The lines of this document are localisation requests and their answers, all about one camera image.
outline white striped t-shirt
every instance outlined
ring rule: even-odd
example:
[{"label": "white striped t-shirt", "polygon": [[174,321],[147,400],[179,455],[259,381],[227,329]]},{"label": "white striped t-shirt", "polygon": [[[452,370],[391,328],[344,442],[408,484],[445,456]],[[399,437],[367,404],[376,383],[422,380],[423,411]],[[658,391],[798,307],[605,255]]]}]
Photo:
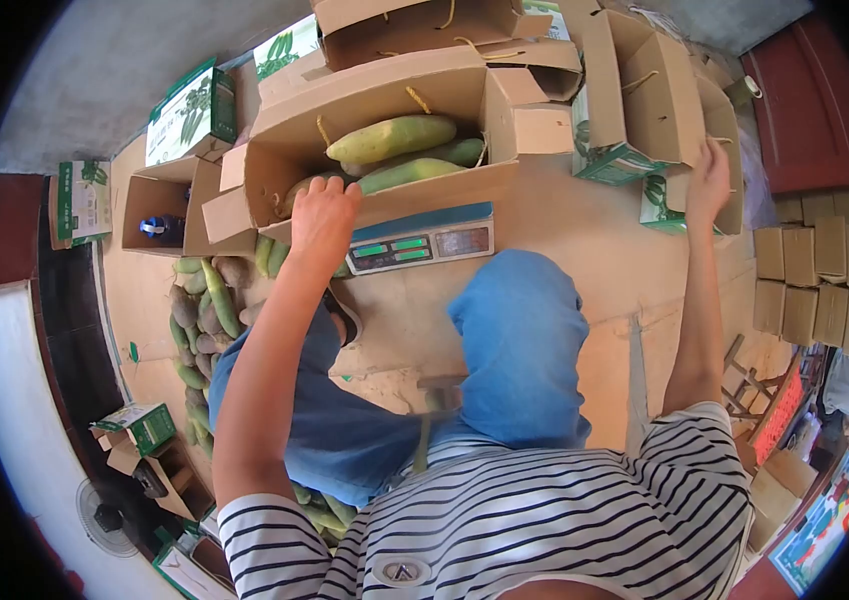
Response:
[{"label": "white striped t-shirt", "polygon": [[715,402],[653,420],[636,459],[470,438],[428,461],[358,513],[334,557],[291,500],[229,503],[221,539],[241,598],[495,598],[541,579],[724,598],[752,520]]}]

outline blue bottle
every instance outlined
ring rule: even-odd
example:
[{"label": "blue bottle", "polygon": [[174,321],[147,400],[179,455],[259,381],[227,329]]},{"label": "blue bottle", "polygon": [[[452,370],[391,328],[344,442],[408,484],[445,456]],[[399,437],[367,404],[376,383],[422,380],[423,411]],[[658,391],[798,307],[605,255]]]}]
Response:
[{"label": "blue bottle", "polygon": [[175,215],[151,217],[141,222],[141,230],[164,246],[184,245],[184,219]]}]

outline digital scale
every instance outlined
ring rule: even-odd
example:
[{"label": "digital scale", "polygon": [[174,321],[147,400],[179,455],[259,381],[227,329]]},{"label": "digital scale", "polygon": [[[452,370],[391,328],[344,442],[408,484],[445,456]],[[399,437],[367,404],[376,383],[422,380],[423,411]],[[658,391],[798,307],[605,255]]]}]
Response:
[{"label": "digital scale", "polygon": [[351,237],[347,267],[367,275],[494,254],[494,204],[479,202],[362,227]]}]

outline man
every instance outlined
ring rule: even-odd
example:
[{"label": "man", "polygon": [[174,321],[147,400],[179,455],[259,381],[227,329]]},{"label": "man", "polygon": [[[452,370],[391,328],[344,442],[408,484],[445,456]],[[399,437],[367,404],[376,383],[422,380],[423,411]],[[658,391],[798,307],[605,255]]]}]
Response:
[{"label": "man", "polygon": [[[221,539],[241,597],[727,596],[752,509],[720,404],[711,228],[729,195],[728,158],[711,139],[701,152],[678,354],[637,458],[583,450],[581,299],[547,258],[504,250],[448,307],[469,373],[464,405],[435,417],[428,468],[414,472],[421,417],[327,376],[361,330],[325,291],[360,190],[317,177],[298,192],[295,245],[211,383]],[[363,507],[334,557],[292,479]]]}]

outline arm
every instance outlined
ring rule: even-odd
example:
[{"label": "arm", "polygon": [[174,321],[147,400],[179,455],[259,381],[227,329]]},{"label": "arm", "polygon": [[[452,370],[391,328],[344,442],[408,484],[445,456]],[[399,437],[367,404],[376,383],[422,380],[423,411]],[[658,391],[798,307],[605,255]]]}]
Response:
[{"label": "arm", "polygon": [[295,241],[227,383],[215,431],[214,492],[219,507],[250,494],[295,499],[284,469],[304,336],[327,282],[347,252],[361,199],[356,183],[311,179],[298,191]]},{"label": "arm", "polygon": [[728,155],[707,138],[687,188],[687,283],[678,354],[664,391],[663,415],[704,400],[721,401],[721,305],[711,228],[728,201],[728,180]]}]

